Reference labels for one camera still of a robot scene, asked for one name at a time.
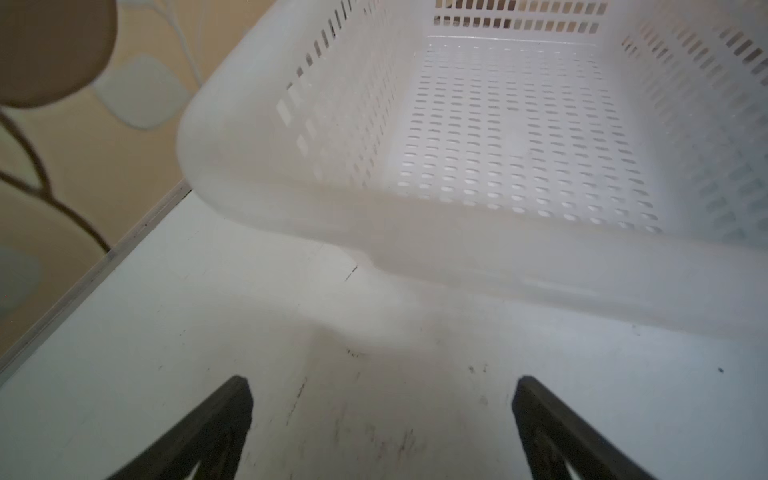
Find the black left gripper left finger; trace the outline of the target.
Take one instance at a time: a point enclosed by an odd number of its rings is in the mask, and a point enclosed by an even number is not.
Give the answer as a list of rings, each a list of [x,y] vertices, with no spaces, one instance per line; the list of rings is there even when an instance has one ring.
[[[113,479],[233,479],[251,427],[248,380],[233,376]]]

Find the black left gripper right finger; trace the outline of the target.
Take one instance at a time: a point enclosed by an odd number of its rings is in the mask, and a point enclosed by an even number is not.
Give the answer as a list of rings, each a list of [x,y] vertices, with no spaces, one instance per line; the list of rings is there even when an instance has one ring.
[[[518,380],[511,403],[534,479],[650,479],[533,376]]]

